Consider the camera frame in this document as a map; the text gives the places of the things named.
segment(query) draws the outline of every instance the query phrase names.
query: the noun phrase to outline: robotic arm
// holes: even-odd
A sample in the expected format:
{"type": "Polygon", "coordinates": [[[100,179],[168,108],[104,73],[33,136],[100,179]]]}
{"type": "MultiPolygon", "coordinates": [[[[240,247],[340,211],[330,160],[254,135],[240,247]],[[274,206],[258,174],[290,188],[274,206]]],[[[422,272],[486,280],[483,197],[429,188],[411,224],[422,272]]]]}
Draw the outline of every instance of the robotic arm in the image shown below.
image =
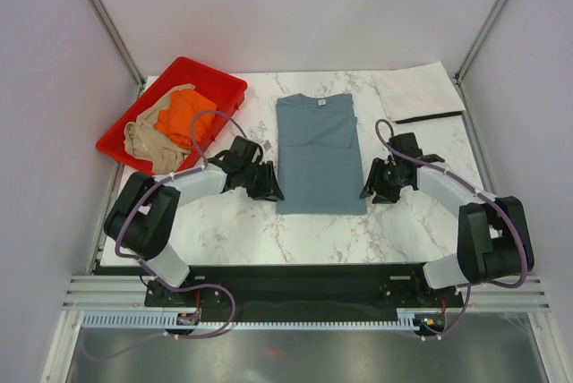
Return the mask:
{"type": "MultiPolygon", "coordinates": [[[[472,192],[475,187],[447,176],[448,165],[437,155],[424,155],[412,132],[392,137],[389,145],[409,158],[441,167],[445,174],[399,156],[391,155],[385,161],[375,158],[360,197],[374,195],[374,204],[392,204],[398,202],[403,188],[411,186],[431,195],[458,218],[458,251],[423,266],[428,287],[478,284],[520,272],[522,258],[515,239],[497,212],[472,192]]],[[[487,192],[483,196],[494,201],[517,229],[531,270],[534,254],[523,205],[514,197],[499,198],[487,192]]]]}
{"type": "MultiPolygon", "coordinates": [[[[262,163],[262,148],[236,137],[230,150],[209,159],[202,171],[175,175],[169,186],[160,185],[143,203],[145,207],[125,230],[121,244],[134,251],[143,263],[171,286],[180,286],[189,275],[189,266],[169,245],[175,212],[194,200],[244,187],[253,200],[283,200],[272,162],[262,163]]],[[[130,176],[104,223],[107,235],[118,241],[128,215],[144,193],[169,176],[154,178],[137,172],[130,176]]]]}

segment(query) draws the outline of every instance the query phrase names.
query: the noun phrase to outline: white wall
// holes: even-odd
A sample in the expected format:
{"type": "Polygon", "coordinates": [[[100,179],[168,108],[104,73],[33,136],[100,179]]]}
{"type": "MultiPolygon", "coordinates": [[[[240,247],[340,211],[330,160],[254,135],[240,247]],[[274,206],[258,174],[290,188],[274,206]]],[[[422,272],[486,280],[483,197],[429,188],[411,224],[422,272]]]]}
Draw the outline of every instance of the white wall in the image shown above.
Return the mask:
{"type": "Polygon", "coordinates": [[[509,0],[466,80],[496,183],[525,204],[573,357],[573,0],[509,0]]]}
{"type": "Polygon", "coordinates": [[[34,382],[113,171],[95,142],[135,86],[86,0],[0,5],[0,380],[34,382]]]}
{"type": "Polygon", "coordinates": [[[229,72],[456,71],[494,0],[103,0],[144,74],[186,55],[229,72]]]}

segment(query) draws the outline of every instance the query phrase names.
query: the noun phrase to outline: marble surface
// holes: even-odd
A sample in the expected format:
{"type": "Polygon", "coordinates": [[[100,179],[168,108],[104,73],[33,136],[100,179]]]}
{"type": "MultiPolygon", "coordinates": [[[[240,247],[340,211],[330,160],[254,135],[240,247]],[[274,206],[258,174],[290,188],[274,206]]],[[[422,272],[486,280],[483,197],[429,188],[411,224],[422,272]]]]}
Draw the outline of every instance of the marble surface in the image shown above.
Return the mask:
{"type": "MultiPolygon", "coordinates": [[[[364,179],[372,160],[387,152],[374,134],[385,117],[377,72],[284,72],[237,74],[249,84],[236,121],[252,140],[273,146],[266,159],[277,163],[277,98],[301,92],[325,97],[354,96],[364,179]]],[[[395,126],[415,132],[424,153],[437,153],[470,182],[482,186],[461,117],[395,126]]],[[[237,134],[231,123],[208,149],[208,156],[228,149],[237,134]]],[[[126,167],[122,184],[132,173],[126,167]]],[[[170,242],[191,265],[326,264],[436,260],[456,250],[457,220],[433,198],[410,188],[394,205],[372,205],[363,216],[287,215],[276,204],[250,200],[244,190],[209,196],[178,209],[170,242]]],[[[107,239],[102,266],[135,262],[117,258],[107,239]]]]}

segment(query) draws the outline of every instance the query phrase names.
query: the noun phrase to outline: orange cloth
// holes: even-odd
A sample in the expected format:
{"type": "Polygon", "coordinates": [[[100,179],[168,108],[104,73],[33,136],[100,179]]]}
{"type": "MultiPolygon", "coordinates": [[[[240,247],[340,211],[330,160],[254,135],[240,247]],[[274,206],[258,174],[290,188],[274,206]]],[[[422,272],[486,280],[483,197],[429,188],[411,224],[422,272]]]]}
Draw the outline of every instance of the orange cloth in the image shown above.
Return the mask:
{"type": "MultiPolygon", "coordinates": [[[[177,146],[192,148],[191,121],[200,111],[215,110],[217,105],[193,89],[171,92],[171,104],[167,110],[160,110],[155,129],[166,135],[177,146]]],[[[195,139],[200,142],[211,127],[214,113],[201,115],[195,121],[195,139]]]]}

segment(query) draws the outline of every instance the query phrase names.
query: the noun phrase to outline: red basket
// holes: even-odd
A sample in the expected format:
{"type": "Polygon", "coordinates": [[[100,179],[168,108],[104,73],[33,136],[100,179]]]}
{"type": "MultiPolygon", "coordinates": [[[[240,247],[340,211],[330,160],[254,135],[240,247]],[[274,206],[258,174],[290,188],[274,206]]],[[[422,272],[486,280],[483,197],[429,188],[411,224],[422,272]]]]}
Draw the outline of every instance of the red basket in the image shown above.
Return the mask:
{"type": "MultiPolygon", "coordinates": [[[[197,92],[217,104],[217,110],[228,115],[233,115],[243,104],[244,92],[247,89],[247,83],[241,79],[180,56],[99,139],[96,148],[118,162],[123,162],[143,173],[153,174],[152,164],[149,161],[142,161],[125,153],[125,126],[128,122],[134,122],[141,112],[153,106],[171,88],[185,83],[195,85],[197,92]]],[[[225,117],[215,116],[207,134],[199,142],[203,152],[207,150],[227,122],[225,117]]],[[[198,160],[199,153],[196,149],[192,149],[177,171],[193,167],[198,160]]]]}

